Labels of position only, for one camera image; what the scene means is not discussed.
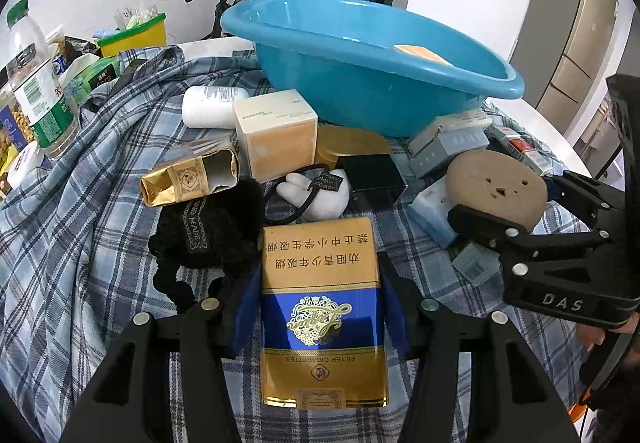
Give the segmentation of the person right hand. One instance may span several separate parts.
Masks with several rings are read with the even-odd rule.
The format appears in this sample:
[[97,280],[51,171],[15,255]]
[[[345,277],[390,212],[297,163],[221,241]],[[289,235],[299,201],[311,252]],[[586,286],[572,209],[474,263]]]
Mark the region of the person right hand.
[[[637,327],[637,317],[633,317],[625,326],[613,329],[613,333],[633,333]],[[587,351],[595,345],[602,345],[608,330],[603,328],[577,324],[576,337]]]

